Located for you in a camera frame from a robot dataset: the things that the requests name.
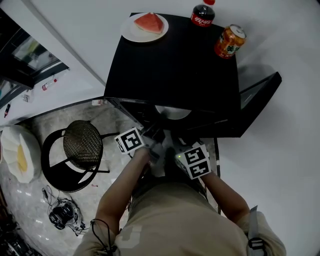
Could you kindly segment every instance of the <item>strap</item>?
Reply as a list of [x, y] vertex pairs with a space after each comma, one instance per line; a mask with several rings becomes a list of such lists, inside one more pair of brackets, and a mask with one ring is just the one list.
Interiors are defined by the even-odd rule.
[[266, 256], [264, 241], [259, 238], [257, 208], [258, 206], [255, 206], [250, 210], [247, 254], [249, 256]]

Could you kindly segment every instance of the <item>red marker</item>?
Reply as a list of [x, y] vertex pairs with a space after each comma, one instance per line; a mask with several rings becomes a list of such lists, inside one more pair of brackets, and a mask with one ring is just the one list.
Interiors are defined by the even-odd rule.
[[6, 118], [6, 116], [8, 115], [10, 107], [11, 107], [10, 104], [8, 104], [8, 105], [6, 106], [6, 109], [5, 109], [5, 112], [4, 112], [4, 118]]

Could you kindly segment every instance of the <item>floor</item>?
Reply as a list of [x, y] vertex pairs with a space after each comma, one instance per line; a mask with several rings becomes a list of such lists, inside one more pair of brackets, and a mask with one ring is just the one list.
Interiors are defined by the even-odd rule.
[[[111, 104], [92, 106], [91, 102], [30, 118], [21, 125], [32, 131], [42, 145], [49, 134], [66, 128], [75, 120], [91, 121], [100, 134], [123, 133], [132, 127], [139, 127]], [[213, 140], [207, 140], [205, 143], [213, 163], [215, 161]], [[98, 173], [90, 185], [72, 194], [59, 193], [51, 187], [55, 196], [72, 196], [81, 210], [83, 222], [87, 227], [90, 225], [90, 220], [95, 217], [100, 198], [130, 160], [129, 156], [120, 154], [112, 137], [103, 140], [103, 147], [103, 157], [99, 169], [109, 169], [110, 173]], [[58, 141], [51, 148], [50, 161], [53, 164], [66, 158], [61, 149], [62, 141]], [[76, 237], [68, 228], [58, 230], [49, 221], [48, 205], [44, 201], [42, 193], [42, 188], [48, 184], [43, 174], [29, 184], [19, 183], [9, 172], [7, 164], [0, 164], [0, 185], [8, 204], [8, 210], [21, 227], [20, 234], [43, 256], [71, 256], [81, 242], [81, 236]], [[209, 197], [209, 202], [214, 208], [217, 208], [212, 197]], [[126, 224], [127, 219], [128, 211], [124, 213], [120, 227]]]

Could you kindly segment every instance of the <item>orange can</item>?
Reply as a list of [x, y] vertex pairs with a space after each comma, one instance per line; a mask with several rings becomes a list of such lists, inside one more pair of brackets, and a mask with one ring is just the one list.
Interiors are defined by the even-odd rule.
[[214, 46], [215, 53], [223, 59], [230, 59], [246, 42], [244, 30], [235, 24], [227, 26]]

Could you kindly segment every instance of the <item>watermelon slice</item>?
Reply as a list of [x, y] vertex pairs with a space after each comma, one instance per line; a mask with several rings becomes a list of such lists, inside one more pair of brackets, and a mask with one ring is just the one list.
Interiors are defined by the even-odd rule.
[[137, 18], [134, 21], [134, 24], [144, 31], [155, 34], [161, 34], [165, 26], [162, 20], [153, 12], [149, 12], [140, 18]]

